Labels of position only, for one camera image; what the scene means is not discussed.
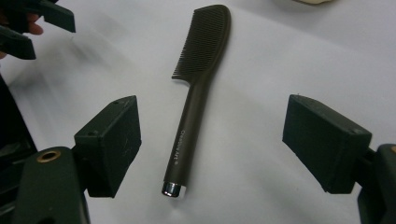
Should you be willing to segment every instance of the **white table surface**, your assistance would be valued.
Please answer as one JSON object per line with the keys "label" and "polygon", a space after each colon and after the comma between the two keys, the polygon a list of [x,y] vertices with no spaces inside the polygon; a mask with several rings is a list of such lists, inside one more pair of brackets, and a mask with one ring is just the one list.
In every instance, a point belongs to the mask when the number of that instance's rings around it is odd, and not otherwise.
{"label": "white table surface", "polygon": [[[188,87],[171,76],[192,12],[232,14],[229,45],[205,111],[181,201],[161,195]],[[360,223],[352,194],[325,193],[282,143],[290,94],[317,99],[395,143],[396,4],[336,0],[84,0],[77,33],[40,20],[37,59],[7,56],[1,73],[36,146],[74,145],[74,134],[113,100],[136,95],[143,144],[115,199],[87,197],[101,223]]]}

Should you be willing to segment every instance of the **comb teeth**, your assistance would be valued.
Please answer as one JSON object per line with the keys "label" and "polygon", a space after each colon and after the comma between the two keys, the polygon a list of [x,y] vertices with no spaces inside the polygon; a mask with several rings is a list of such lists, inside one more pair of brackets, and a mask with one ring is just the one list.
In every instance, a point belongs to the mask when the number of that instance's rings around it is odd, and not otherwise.
{"label": "comb teeth", "polygon": [[194,10],[189,34],[177,63],[174,76],[203,72],[215,65],[228,34],[225,6],[203,7]]}

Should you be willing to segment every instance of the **human hand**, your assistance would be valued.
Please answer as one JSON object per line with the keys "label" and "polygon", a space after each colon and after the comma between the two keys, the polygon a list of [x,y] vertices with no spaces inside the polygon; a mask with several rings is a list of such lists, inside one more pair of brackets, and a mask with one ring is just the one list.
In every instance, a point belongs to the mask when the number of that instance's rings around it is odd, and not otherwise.
{"label": "human hand", "polygon": [[[32,35],[42,35],[44,33],[43,28],[41,26],[35,24],[35,22],[39,19],[39,16],[32,13],[26,14],[26,20],[28,22],[29,33]],[[8,26],[9,22],[4,13],[4,10],[0,8],[0,25]],[[0,59],[3,59],[7,56],[6,53],[0,51]]]}

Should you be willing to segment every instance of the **comb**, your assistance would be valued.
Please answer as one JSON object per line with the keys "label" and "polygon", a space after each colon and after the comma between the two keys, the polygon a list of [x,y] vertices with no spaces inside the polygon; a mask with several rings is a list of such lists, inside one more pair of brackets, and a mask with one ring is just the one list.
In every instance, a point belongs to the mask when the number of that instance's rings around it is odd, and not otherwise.
{"label": "comb", "polygon": [[222,58],[231,27],[226,6],[194,10],[190,30],[172,76],[190,84],[175,143],[163,180],[163,194],[181,197],[186,189],[196,141],[213,76]]}

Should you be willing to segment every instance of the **black mount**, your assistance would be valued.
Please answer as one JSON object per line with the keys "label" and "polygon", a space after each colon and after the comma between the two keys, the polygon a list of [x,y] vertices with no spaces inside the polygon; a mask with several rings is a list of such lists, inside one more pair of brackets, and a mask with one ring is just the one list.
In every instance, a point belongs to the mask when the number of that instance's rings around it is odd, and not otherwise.
{"label": "black mount", "polygon": [[369,148],[372,134],[316,100],[291,95],[283,142],[323,189],[347,194],[362,186],[358,205],[363,224],[396,220],[396,145]]}
{"label": "black mount", "polygon": [[0,0],[8,19],[7,27],[0,25],[0,51],[24,60],[35,59],[32,40],[22,35],[28,33],[27,13],[44,17],[44,21],[75,33],[72,11],[55,5],[58,0]]}
{"label": "black mount", "polygon": [[136,97],[106,106],[75,134],[72,149],[36,152],[1,80],[0,223],[90,223],[83,192],[114,198],[140,148]]}

